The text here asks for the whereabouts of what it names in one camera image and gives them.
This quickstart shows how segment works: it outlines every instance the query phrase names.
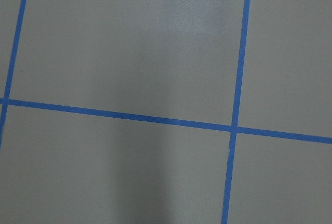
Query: blue painter's tape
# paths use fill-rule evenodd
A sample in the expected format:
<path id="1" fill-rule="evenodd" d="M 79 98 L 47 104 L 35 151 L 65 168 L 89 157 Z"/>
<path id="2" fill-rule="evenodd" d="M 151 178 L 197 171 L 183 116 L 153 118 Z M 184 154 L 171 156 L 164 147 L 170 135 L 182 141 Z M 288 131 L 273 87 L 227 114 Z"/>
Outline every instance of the blue painter's tape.
<path id="1" fill-rule="evenodd" d="M 233 166 L 234 166 L 234 155 L 235 155 L 235 147 L 236 147 L 237 128 L 238 128 L 238 122 L 239 122 L 239 111 L 240 111 L 245 47 L 246 47 L 247 30 L 248 30 L 249 9 L 250 9 L 250 0 L 244 0 L 241 38 L 240 38 L 240 49 L 239 49 L 239 61 L 238 61 L 235 93 L 234 93 L 232 125 L 231 125 L 229 152 L 228 152 L 227 168 L 226 168 L 222 224 L 227 224 L 227 222 L 228 222 L 229 202 L 230 202 L 230 193 L 231 193 L 231 185 L 232 185 L 232 177 L 233 177 Z"/>
<path id="2" fill-rule="evenodd" d="M 0 148 L 1 148 L 1 142 L 2 142 L 2 133 L 3 133 L 4 125 L 5 125 L 5 121 L 6 121 L 8 100 L 9 100 L 9 95 L 10 95 L 12 77 L 14 74 L 16 55 L 17 55 L 17 50 L 19 47 L 25 4 L 26 4 L 26 0 L 21 0 L 19 14 L 17 17 L 15 34 L 14 34 L 14 41 L 13 41 L 12 49 L 11 49 L 9 68 L 8 68 L 7 80 L 6 80 L 6 86 L 5 86 L 5 94 L 4 94 L 4 98 L 2 100 L 2 108 L 1 108 L 1 116 L 0 116 Z"/>
<path id="3" fill-rule="evenodd" d="M 180 120 L 180 119 L 169 119 L 169 118 L 161 118 L 161 117 L 154 117 L 147 115 L 119 113 L 116 111 L 96 110 L 89 108 L 53 105 L 53 104 L 29 102 L 29 101 L 9 100 L 9 104 L 13 106 L 25 106 L 31 108 L 65 111 L 67 113 L 95 115 L 95 116 L 110 117 L 117 119 L 129 119 L 129 120 L 137 120 L 137 121 L 144 121 L 151 123 L 179 125 L 182 127 L 193 127 L 193 128 L 230 132 L 230 126 L 223 124 L 204 123 L 204 122 Z"/>
<path id="4" fill-rule="evenodd" d="M 315 143 L 332 144 L 332 137 L 321 137 L 321 136 L 313 136 L 313 135 L 305 135 L 305 134 L 297 134 L 289 132 L 269 131 L 269 130 L 255 129 L 255 128 L 247 128 L 247 127 L 238 127 L 238 133 L 267 136 L 267 137 L 287 138 L 287 139 L 309 141 Z"/>

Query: grid square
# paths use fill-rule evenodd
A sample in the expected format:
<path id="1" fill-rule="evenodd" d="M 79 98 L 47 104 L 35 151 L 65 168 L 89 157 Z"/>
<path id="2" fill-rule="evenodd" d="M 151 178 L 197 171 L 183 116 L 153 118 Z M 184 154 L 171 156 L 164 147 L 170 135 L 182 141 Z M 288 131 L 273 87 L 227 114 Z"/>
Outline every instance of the grid square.
<path id="1" fill-rule="evenodd" d="M 3 97 L 20 0 L 0 0 L 0 97 Z"/>
<path id="2" fill-rule="evenodd" d="M 332 147 L 239 134 L 229 224 L 332 222 Z"/>
<path id="3" fill-rule="evenodd" d="M 228 140 L 227 132 L 9 106 L 0 222 L 217 224 Z"/>
<path id="4" fill-rule="evenodd" d="M 11 98 L 230 124 L 242 7 L 27 0 Z"/>
<path id="5" fill-rule="evenodd" d="M 332 136 L 331 16 L 331 0 L 252 0 L 240 126 Z"/>

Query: gray surface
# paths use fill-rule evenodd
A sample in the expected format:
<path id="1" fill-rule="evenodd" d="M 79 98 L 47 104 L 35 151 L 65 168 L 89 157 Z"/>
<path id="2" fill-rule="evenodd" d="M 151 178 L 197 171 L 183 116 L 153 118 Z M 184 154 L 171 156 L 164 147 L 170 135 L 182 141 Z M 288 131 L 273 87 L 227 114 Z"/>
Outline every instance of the gray surface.
<path id="1" fill-rule="evenodd" d="M 239 134 L 229 224 L 332 223 L 332 146 Z"/>
<path id="2" fill-rule="evenodd" d="M 243 0 L 27 0 L 13 99 L 230 124 Z"/>
<path id="3" fill-rule="evenodd" d="M 3 97 L 20 0 L 0 0 L 0 97 Z"/>
<path id="4" fill-rule="evenodd" d="M 219 131 L 10 106 L 0 222 L 217 224 L 228 141 Z"/>
<path id="5" fill-rule="evenodd" d="M 332 0 L 252 0 L 239 125 L 332 137 Z"/>

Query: gray concrete floor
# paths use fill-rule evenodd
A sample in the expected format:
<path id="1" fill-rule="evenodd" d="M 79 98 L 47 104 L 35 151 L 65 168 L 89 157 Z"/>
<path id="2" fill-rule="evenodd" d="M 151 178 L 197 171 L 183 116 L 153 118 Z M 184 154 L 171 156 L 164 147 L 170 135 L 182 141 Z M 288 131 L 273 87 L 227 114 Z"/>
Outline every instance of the gray concrete floor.
<path id="1" fill-rule="evenodd" d="M 0 0 L 4 105 L 20 1 Z M 9 98 L 57 106 L 8 104 L 0 223 L 220 223 L 243 3 L 27 0 Z M 277 134 L 237 134 L 223 223 L 332 223 L 332 0 L 250 3 L 239 126 Z"/>

